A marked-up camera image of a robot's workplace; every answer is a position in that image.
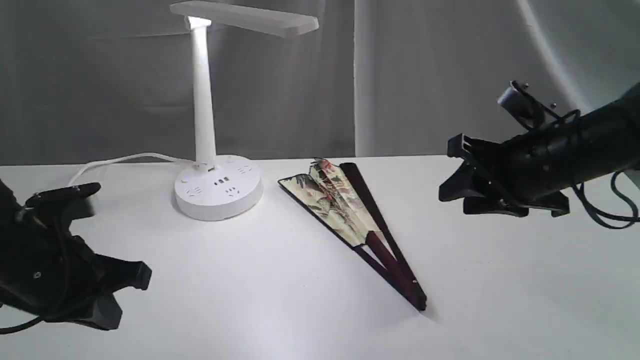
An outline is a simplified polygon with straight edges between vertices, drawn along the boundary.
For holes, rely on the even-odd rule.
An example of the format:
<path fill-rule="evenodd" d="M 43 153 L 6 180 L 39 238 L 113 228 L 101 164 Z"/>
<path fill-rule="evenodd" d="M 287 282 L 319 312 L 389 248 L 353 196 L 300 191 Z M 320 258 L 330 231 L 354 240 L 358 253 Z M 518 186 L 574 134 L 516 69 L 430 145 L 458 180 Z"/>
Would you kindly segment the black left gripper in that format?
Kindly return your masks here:
<path fill-rule="evenodd" d="M 94 252 L 59 222 L 1 221 L 1 304 L 46 322 L 116 330 L 123 312 L 108 292 L 146 291 L 152 275 L 142 261 Z"/>

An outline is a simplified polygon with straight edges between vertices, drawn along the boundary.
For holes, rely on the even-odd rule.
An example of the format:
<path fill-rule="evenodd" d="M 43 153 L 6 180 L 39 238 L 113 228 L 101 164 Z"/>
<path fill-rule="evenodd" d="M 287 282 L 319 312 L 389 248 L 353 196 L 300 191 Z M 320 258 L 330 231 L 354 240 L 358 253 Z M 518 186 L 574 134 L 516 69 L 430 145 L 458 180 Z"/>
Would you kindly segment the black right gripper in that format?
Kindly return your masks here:
<path fill-rule="evenodd" d="M 570 212 L 567 171 L 553 161 L 548 146 L 527 144 L 521 136 L 504 143 L 464 134 L 451 137 L 446 155 L 461 166 L 438 189 L 441 202 L 464 199 L 466 215 L 500 214 L 524 218 L 530 209 L 553 218 Z"/>

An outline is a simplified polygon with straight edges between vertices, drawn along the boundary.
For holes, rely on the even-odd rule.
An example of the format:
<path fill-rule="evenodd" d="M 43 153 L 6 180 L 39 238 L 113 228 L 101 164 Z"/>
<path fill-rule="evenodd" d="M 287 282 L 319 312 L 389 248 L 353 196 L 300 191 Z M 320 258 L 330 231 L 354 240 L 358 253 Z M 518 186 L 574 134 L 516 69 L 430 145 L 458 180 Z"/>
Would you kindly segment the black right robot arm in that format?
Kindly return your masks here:
<path fill-rule="evenodd" d="M 462 160 L 438 189 L 441 202 L 462 200 L 467 215 L 526 217 L 530 209 L 570 212 L 565 189 L 639 164 L 639 86 L 583 114 L 558 114 L 512 80 L 497 103 L 525 130 L 501 143 L 464 134 L 446 155 Z"/>

